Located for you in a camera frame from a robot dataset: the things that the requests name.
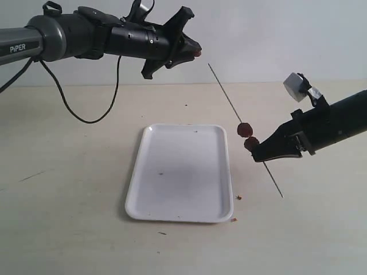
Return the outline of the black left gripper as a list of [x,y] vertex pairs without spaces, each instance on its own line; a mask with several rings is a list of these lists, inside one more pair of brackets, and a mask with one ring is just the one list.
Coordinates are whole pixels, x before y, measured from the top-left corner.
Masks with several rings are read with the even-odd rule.
[[194,53],[202,51],[201,45],[183,32],[193,17],[192,10],[183,6],[164,25],[125,22],[121,27],[113,27],[110,53],[144,59],[141,74],[151,80],[161,67],[171,69],[191,62],[197,57]]

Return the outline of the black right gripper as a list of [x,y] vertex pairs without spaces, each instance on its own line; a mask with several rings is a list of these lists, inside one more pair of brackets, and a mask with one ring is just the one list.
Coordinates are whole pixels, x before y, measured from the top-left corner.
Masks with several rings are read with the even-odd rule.
[[315,155],[316,151],[338,143],[344,133],[338,129],[331,107],[324,97],[312,99],[313,109],[294,111],[292,120],[280,125],[265,141],[252,151],[255,162],[281,158],[301,158],[302,152]]

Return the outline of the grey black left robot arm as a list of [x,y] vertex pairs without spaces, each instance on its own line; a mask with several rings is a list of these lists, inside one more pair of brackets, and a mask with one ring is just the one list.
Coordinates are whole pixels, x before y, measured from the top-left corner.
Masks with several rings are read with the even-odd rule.
[[122,18],[86,6],[64,14],[52,1],[42,9],[43,14],[30,19],[25,27],[1,29],[2,65],[26,58],[98,60],[112,54],[144,59],[141,74],[151,80],[160,68],[191,62],[202,51],[200,44],[183,32],[194,17],[185,6],[163,25],[146,21],[151,9],[141,1],[134,1],[128,16]]

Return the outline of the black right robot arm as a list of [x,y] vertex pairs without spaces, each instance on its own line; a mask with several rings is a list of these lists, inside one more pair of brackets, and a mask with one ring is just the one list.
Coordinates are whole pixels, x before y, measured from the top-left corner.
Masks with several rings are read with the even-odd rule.
[[332,105],[321,96],[315,106],[297,109],[292,119],[280,125],[252,151],[255,162],[280,158],[300,158],[302,152],[315,155],[318,150],[366,131],[366,90]]

